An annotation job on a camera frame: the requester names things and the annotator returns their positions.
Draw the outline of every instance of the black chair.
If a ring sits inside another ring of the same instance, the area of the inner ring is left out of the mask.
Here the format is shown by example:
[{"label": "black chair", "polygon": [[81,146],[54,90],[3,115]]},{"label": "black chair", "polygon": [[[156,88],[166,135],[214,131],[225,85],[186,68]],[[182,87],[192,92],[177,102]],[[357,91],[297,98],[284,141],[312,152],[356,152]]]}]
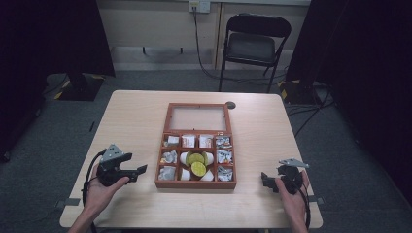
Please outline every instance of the black chair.
[{"label": "black chair", "polygon": [[[281,17],[246,13],[231,17],[227,22],[224,38],[219,91],[222,90],[225,63],[230,61],[264,66],[266,70],[263,75],[270,67],[273,67],[269,86],[267,87],[267,93],[269,93],[283,45],[291,31],[291,25]],[[273,38],[281,38],[282,40],[277,49]]]}]

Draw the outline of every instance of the wooden box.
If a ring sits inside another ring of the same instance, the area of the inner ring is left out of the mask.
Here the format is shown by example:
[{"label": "wooden box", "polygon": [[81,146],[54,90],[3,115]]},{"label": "wooden box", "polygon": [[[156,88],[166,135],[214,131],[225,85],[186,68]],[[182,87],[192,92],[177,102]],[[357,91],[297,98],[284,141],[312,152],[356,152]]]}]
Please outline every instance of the wooden box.
[{"label": "wooden box", "polygon": [[226,104],[169,104],[154,182],[158,188],[235,188]]}]

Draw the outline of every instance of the human arm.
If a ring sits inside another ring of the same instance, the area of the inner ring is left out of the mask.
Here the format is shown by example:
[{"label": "human arm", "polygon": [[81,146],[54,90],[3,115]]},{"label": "human arm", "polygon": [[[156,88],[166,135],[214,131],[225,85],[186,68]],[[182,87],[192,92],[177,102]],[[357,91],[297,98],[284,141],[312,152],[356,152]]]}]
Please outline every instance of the human arm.
[{"label": "human arm", "polygon": [[[306,188],[309,186],[309,179],[306,171],[302,171],[303,184],[300,189],[306,195]],[[297,192],[295,195],[288,193],[285,188],[285,184],[281,179],[275,179],[276,185],[279,188],[279,193],[281,195],[282,203],[285,209],[285,213],[288,216],[289,223],[291,225],[291,230],[293,233],[306,233],[308,230],[305,225],[305,202],[300,194]]]},{"label": "human arm", "polygon": [[107,187],[96,179],[97,167],[98,165],[94,166],[91,175],[92,179],[88,184],[85,207],[76,218],[72,227],[69,229],[69,233],[87,232],[88,228],[91,226],[91,223],[109,205],[116,191],[118,191],[129,181],[129,177],[123,177],[113,185]]}]

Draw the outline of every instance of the gray carpet floor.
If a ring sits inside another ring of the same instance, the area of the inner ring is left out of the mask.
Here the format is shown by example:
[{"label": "gray carpet floor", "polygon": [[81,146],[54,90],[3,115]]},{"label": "gray carpet floor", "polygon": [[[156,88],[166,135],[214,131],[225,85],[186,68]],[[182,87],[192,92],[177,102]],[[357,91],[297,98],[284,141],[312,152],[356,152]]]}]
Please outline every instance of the gray carpet floor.
[{"label": "gray carpet floor", "polygon": [[[227,71],[226,75],[234,79],[261,78],[260,71]],[[63,78],[49,76],[49,88]],[[67,231],[59,225],[62,210],[54,205],[69,197],[113,91],[217,91],[218,85],[217,80],[199,70],[120,71],[116,78],[103,83],[93,102],[53,100],[57,90],[45,95],[40,116],[11,150],[11,161],[0,164],[0,232]],[[263,93],[265,86],[226,81],[223,91]],[[326,97],[324,88],[318,93]],[[276,85],[271,94],[279,94]],[[289,113],[309,108],[285,107]],[[293,131],[312,113],[290,116]],[[355,140],[350,122],[334,105],[316,113],[296,137],[303,160],[311,165],[311,185],[326,201],[320,206],[324,225],[311,232],[412,232],[410,206],[381,166]]]}]

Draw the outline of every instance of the wall outlet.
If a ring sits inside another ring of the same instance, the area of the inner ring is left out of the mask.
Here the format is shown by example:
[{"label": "wall outlet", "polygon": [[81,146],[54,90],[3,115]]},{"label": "wall outlet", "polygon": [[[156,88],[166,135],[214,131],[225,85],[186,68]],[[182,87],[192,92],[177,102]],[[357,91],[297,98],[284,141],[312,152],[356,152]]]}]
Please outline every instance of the wall outlet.
[{"label": "wall outlet", "polygon": [[210,13],[210,1],[189,1],[189,12],[196,8],[198,13]]}]

